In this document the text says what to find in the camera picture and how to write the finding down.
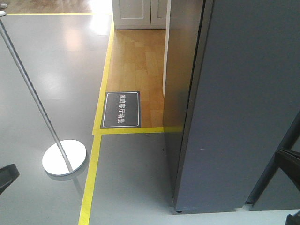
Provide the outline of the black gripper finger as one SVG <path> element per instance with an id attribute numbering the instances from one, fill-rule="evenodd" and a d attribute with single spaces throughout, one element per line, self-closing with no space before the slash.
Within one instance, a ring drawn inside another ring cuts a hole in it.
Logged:
<path id="1" fill-rule="evenodd" d="M 278 167 L 290 178 L 299 191 L 300 153 L 293 150 L 277 150 L 275 152 L 275 162 Z"/>
<path id="2" fill-rule="evenodd" d="M 18 177 L 20 173 L 15 164 L 10 164 L 0 169 L 0 193 L 11 185 Z"/>

